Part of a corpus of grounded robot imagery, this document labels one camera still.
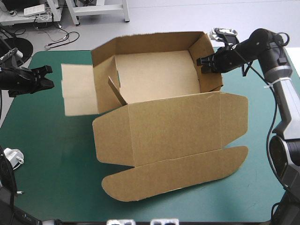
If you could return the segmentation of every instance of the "power strip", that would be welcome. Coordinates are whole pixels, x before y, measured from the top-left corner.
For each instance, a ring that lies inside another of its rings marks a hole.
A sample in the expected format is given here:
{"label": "power strip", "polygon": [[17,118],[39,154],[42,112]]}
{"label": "power strip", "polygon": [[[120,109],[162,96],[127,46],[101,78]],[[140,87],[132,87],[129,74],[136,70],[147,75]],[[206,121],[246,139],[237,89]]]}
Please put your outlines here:
{"label": "power strip", "polygon": [[25,8],[24,16],[38,15],[38,14],[42,14],[45,12],[46,12],[45,5],[42,4],[42,5],[38,5],[38,6]]}

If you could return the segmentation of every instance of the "desk leg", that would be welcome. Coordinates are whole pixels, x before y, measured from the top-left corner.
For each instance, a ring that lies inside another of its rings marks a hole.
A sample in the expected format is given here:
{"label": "desk leg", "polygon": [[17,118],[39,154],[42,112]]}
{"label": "desk leg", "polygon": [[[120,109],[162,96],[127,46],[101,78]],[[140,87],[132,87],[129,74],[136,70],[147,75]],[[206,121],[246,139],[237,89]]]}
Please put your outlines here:
{"label": "desk leg", "polygon": [[122,4],[123,4],[125,22],[129,22],[130,19],[129,19],[129,11],[128,11],[127,0],[122,0]]}
{"label": "desk leg", "polygon": [[75,25],[79,25],[79,21],[78,21],[78,19],[77,19],[77,17],[76,17],[76,14],[75,14],[74,10],[73,10],[73,9],[75,8],[75,3],[74,3],[74,1],[73,1],[73,0],[66,0],[66,3],[67,3],[67,7],[69,8],[69,12],[70,12],[70,14],[71,14],[73,23],[74,23]]}

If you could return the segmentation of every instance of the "white device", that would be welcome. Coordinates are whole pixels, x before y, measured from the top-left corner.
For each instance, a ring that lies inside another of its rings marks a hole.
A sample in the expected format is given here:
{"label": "white device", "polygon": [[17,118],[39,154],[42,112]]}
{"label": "white device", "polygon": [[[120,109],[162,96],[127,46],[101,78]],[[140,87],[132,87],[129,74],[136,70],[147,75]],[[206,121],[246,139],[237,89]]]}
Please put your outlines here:
{"label": "white device", "polygon": [[38,15],[46,12],[45,5],[32,6],[24,9],[24,16]]}
{"label": "white device", "polygon": [[6,158],[10,161],[11,166],[14,170],[24,163],[24,155],[18,149],[6,148],[4,149],[4,154]]}

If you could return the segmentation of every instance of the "zip tie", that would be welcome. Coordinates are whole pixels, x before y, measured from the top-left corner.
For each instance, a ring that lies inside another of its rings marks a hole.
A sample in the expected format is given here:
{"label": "zip tie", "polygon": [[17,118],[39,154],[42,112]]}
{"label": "zip tie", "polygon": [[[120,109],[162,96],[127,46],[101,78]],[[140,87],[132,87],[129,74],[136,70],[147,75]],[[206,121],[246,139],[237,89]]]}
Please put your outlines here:
{"label": "zip tie", "polygon": [[291,78],[290,78],[290,77],[282,77],[282,78],[279,78],[279,79],[277,79],[276,81],[274,81],[274,82],[272,82],[272,83],[269,83],[269,85],[264,86],[264,88],[271,88],[271,87],[273,87],[273,85],[276,84],[277,82],[279,82],[279,81],[284,81],[284,80],[290,80],[290,81],[291,81]]}

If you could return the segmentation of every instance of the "rounded cardboard flap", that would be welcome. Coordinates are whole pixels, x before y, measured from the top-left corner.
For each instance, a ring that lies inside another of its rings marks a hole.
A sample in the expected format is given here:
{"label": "rounded cardboard flap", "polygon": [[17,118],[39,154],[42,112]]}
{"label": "rounded cardboard flap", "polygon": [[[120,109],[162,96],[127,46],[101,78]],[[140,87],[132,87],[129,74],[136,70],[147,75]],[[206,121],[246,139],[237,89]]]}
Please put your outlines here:
{"label": "rounded cardboard flap", "polygon": [[227,177],[242,165],[247,154],[248,148],[239,146],[164,160],[107,176],[102,187],[119,201],[139,201]]}

